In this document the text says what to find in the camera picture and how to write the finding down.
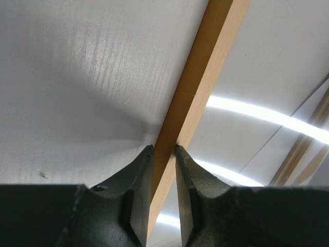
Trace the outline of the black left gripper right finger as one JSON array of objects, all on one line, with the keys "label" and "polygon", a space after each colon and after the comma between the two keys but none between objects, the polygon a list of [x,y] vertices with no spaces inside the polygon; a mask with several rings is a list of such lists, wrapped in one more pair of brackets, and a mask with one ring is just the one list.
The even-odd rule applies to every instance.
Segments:
[{"label": "black left gripper right finger", "polygon": [[183,246],[328,246],[327,187],[230,186],[175,156]]}]

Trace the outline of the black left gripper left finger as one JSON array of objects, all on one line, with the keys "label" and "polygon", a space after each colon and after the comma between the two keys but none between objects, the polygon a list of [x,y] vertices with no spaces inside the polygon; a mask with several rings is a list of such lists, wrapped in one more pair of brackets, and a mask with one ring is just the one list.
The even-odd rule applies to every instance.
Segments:
[{"label": "black left gripper left finger", "polygon": [[1,186],[1,246],[145,246],[154,148],[88,188]]}]

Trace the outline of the white photo paper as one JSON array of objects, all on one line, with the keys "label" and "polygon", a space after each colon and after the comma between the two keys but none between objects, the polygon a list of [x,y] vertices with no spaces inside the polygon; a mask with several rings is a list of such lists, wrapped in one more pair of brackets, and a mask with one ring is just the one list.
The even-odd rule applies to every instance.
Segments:
[{"label": "white photo paper", "polygon": [[[328,78],[296,110],[293,118],[320,129],[327,128]],[[287,185],[315,144],[323,145],[306,134],[280,127],[240,174],[262,185]]]}]

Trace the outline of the wooden picture frame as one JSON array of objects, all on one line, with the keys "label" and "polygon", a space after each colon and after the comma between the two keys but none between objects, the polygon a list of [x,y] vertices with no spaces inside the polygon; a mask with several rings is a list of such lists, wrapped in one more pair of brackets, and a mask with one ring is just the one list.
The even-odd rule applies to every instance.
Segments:
[{"label": "wooden picture frame", "polygon": [[155,146],[148,246],[181,246],[175,145],[232,185],[261,186],[240,174],[280,127],[320,141],[328,125],[293,114],[328,78],[328,1],[209,1]]}]

